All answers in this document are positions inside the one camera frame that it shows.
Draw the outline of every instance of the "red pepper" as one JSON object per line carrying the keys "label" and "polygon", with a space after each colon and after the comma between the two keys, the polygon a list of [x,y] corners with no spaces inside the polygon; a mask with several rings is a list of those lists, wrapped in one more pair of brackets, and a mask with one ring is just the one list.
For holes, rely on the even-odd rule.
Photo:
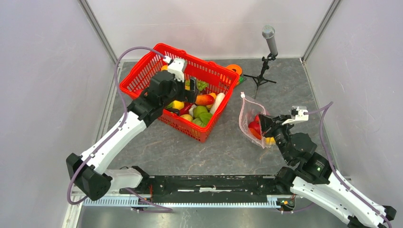
{"label": "red pepper", "polygon": [[179,110],[179,116],[189,114],[189,109],[192,107],[192,103],[185,102],[183,109]]}

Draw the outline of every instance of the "red basket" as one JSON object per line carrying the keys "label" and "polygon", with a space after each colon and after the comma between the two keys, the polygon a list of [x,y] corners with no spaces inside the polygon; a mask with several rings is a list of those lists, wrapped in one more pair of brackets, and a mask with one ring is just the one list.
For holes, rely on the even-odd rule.
{"label": "red basket", "polygon": [[[172,59],[176,57],[185,59],[187,61],[187,66],[184,72],[185,79],[189,79],[193,76],[209,83],[209,87],[206,88],[208,93],[225,94],[224,100],[221,102],[206,127],[200,127],[168,112],[167,110],[164,110],[163,115],[159,118],[159,120],[172,126],[178,131],[181,131],[202,143],[205,142],[227,105],[232,90],[239,80],[239,75],[214,62],[206,62],[188,55],[184,50],[178,50],[166,44],[157,44],[154,49]],[[156,55],[153,52],[148,53],[140,59],[140,61],[130,71],[129,75],[120,83],[120,89],[128,94],[132,99],[136,99],[139,96],[137,90],[142,90],[148,87],[151,77],[154,76],[156,72],[160,71],[163,65],[166,64],[159,55]]]}

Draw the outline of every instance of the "yellow pepper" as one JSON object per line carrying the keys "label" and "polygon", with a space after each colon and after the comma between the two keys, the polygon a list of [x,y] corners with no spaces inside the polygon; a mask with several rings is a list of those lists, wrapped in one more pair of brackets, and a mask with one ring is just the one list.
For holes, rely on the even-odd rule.
{"label": "yellow pepper", "polygon": [[266,139],[266,145],[272,146],[272,145],[276,144],[276,141],[274,140],[273,137],[265,138],[265,139]]}
{"label": "yellow pepper", "polygon": [[185,103],[182,101],[172,101],[168,106],[166,106],[165,108],[174,108],[174,109],[178,109],[181,110],[183,109],[183,107],[185,107]]}

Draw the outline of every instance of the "microphone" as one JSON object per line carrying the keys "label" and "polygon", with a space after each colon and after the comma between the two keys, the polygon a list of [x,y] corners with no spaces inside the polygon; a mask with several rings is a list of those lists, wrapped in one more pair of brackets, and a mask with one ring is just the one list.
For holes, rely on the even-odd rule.
{"label": "microphone", "polygon": [[262,29],[262,35],[266,39],[271,55],[276,57],[278,51],[276,41],[274,40],[274,28],[271,25],[265,25]]}

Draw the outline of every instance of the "white wall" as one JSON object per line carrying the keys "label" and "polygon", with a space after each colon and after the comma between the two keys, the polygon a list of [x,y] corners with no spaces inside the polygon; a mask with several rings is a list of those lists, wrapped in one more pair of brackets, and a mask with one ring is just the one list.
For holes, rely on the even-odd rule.
{"label": "white wall", "polygon": [[[261,30],[276,30],[279,57],[301,57],[331,0],[88,0],[117,56],[166,43],[199,58],[269,53]],[[146,52],[129,53],[139,59]]]}
{"label": "white wall", "polygon": [[360,191],[397,209],[403,227],[403,2],[345,0],[307,70],[340,169]]}
{"label": "white wall", "polygon": [[112,62],[74,0],[0,7],[0,227],[57,228],[65,159],[96,137]]}

